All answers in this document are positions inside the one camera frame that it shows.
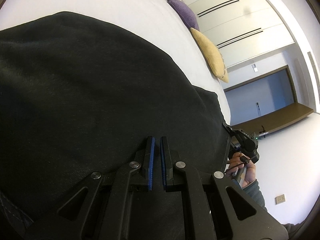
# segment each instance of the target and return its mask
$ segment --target metal screw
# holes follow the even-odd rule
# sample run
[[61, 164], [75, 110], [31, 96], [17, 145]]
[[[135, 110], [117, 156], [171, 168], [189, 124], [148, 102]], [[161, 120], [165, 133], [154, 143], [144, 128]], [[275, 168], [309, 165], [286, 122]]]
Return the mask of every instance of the metal screw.
[[186, 166], [186, 164], [185, 164], [184, 162], [177, 162], [177, 163], [176, 163], [176, 166], [177, 166], [178, 168], [184, 168], [184, 167]]
[[93, 179], [99, 179], [101, 177], [101, 173], [98, 171], [95, 171], [91, 174], [91, 178]]
[[138, 168], [138, 167], [140, 166], [140, 163], [138, 163], [138, 162], [130, 162], [130, 163], [129, 163], [129, 166], [130, 166], [131, 168]]
[[223, 178], [223, 173], [221, 171], [216, 171], [213, 174], [217, 179], [222, 179]]

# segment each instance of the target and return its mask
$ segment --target white bed sheet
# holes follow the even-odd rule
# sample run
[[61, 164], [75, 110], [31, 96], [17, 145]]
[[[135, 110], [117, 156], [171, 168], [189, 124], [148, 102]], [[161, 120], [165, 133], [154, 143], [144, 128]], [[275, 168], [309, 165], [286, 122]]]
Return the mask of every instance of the white bed sheet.
[[0, 30], [61, 11], [113, 23], [162, 49], [192, 85], [217, 93], [224, 118], [230, 123], [230, 109], [219, 80], [166, 0], [6, 0], [0, 10]]

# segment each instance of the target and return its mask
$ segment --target hand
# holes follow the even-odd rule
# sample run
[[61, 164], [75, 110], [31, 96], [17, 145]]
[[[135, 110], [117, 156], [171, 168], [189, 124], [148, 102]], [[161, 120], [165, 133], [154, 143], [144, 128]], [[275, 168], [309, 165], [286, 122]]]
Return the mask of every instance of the hand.
[[[232, 168], [233, 166], [236, 166], [236, 165], [242, 163], [242, 161], [240, 160], [241, 156], [245, 156], [245, 155], [243, 153], [235, 153], [233, 155], [232, 159], [227, 161], [227, 164], [229, 164], [229, 168]], [[230, 171], [227, 171], [226, 175], [229, 178], [232, 178], [232, 174], [234, 172], [236, 172], [238, 169], [241, 169], [243, 167], [244, 167], [244, 164], [241, 164], [238, 167], [235, 167], [235, 168], [231, 169]], [[256, 165], [254, 165], [254, 163], [252, 161], [249, 161], [249, 163], [247, 164], [247, 172], [245, 174], [242, 187], [248, 186], [250, 183], [254, 182], [255, 180], [256, 180]]]

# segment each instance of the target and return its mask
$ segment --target purple pillow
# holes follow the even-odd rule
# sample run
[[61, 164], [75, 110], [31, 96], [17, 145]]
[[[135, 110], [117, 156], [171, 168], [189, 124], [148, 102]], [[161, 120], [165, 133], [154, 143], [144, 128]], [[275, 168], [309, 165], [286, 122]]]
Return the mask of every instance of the purple pillow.
[[177, 14], [180, 16], [181, 20], [183, 21], [184, 25], [189, 30], [191, 28], [194, 28], [194, 29], [200, 31], [196, 15], [188, 7], [188, 5], [186, 5], [181, 0], [168, 0], [168, 3], [177, 12]]

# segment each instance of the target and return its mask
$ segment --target cushion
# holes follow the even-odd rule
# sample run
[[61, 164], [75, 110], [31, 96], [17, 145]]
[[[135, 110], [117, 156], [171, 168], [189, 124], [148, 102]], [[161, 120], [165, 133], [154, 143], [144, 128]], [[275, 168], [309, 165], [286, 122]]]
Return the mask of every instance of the cushion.
[[223, 82], [228, 83], [229, 77], [227, 68], [224, 65], [218, 48], [198, 30], [191, 28], [190, 31], [214, 75]]
[[199, 31], [199, 25], [194, 12], [181, 0], [168, 0], [171, 7], [177, 12], [184, 25], [190, 30], [194, 28]]

